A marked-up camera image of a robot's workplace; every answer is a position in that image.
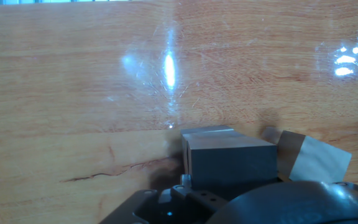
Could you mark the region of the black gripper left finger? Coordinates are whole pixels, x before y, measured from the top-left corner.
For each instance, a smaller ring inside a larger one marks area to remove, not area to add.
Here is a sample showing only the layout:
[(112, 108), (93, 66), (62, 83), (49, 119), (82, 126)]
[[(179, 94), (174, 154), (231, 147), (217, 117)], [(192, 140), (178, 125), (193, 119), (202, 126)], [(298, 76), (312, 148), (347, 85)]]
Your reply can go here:
[(112, 211), (101, 224), (206, 223), (227, 200), (206, 190), (193, 190), (191, 176), (181, 176), (179, 185), (159, 193), (139, 190)]

